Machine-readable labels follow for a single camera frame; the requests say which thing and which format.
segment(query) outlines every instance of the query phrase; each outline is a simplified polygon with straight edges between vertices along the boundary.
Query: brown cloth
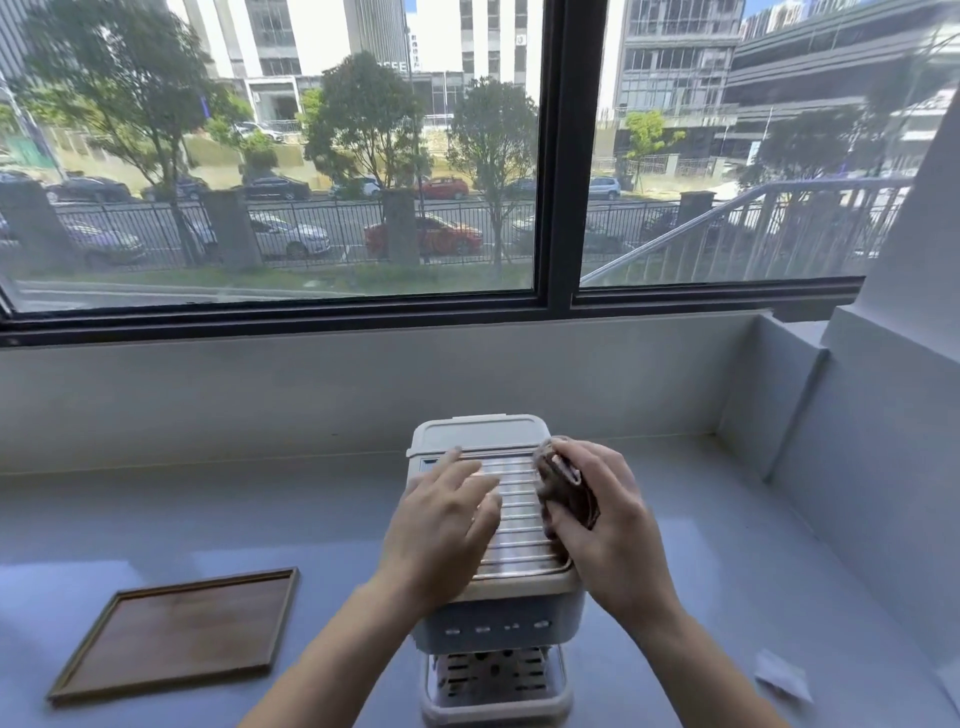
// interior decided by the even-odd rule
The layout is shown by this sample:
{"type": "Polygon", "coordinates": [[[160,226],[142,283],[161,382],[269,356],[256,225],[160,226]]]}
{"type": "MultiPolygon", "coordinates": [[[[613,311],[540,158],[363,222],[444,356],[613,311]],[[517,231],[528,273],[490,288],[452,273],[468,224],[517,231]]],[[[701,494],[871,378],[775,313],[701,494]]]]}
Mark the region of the brown cloth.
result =
{"type": "MultiPolygon", "coordinates": [[[[537,487],[537,496],[544,510],[546,501],[555,500],[586,528],[593,528],[600,515],[596,496],[584,480],[583,474],[553,448],[552,439],[544,440],[534,450],[534,466],[540,474],[541,483],[537,487]]],[[[546,524],[543,531],[547,538],[557,538],[551,525],[546,524]]]]}

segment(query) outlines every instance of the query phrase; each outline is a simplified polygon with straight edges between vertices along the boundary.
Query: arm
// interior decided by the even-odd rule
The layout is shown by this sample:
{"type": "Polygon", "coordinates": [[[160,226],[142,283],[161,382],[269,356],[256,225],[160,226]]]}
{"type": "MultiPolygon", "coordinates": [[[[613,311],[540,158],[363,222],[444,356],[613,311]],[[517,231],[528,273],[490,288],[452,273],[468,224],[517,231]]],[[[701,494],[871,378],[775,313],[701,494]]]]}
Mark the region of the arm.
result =
{"type": "Polygon", "coordinates": [[[241,721],[240,728],[348,728],[414,625],[456,597],[500,523],[497,478],[447,453],[411,481],[376,574],[241,721]]]}
{"type": "Polygon", "coordinates": [[[647,658],[684,728],[787,728],[684,610],[660,529],[623,456],[593,443],[555,440],[554,445],[584,474],[600,517],[588,531],[548,501],[549,519],[590,594],[647,658]]]}

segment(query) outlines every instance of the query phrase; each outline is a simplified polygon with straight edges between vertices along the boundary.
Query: drip tray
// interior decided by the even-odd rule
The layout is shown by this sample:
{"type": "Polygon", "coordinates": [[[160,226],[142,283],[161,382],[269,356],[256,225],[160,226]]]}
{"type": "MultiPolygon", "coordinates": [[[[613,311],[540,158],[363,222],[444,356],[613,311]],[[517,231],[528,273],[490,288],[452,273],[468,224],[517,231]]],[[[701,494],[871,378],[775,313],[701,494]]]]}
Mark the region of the drip tray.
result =
{"type": "Polygon", "coordinates": [[[426,655],[423,714],[436,725],[559,718],[572,702],[559,645],[426,655]]]}

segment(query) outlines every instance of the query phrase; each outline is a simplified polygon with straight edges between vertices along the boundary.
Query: person's right hand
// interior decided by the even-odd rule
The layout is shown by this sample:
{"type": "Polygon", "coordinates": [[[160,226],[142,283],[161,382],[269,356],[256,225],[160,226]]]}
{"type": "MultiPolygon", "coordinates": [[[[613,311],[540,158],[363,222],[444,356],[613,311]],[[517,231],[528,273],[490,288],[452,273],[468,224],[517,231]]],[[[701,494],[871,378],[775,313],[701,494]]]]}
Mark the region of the person's right hand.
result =
{"type": "Polygon", "coordinates": [[[635,639],[683,612],[666,565],[660,529],[640,497],[623,455],[585,441],[553,441],[580,469],[600,517],[584,528],[562,505],[546,502],[549,520],[587,590],[635,639]]]}

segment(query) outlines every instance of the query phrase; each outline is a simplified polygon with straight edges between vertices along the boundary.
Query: forearm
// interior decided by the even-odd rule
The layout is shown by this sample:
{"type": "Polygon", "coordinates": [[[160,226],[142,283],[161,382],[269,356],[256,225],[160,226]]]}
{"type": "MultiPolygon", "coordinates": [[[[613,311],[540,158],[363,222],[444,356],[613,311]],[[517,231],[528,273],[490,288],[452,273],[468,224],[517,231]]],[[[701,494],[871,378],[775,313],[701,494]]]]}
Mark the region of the forearm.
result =
{"type": "Polygon", "coordinates": [[[359,587],[240,728],[348,728],[416,623],[402,595],[359,587]]]}
{"type": "Polygon", "coordinates": [[[685,611],[627,631],[650,663],[684,728],[787,728],[774,707],[685,611]]]}

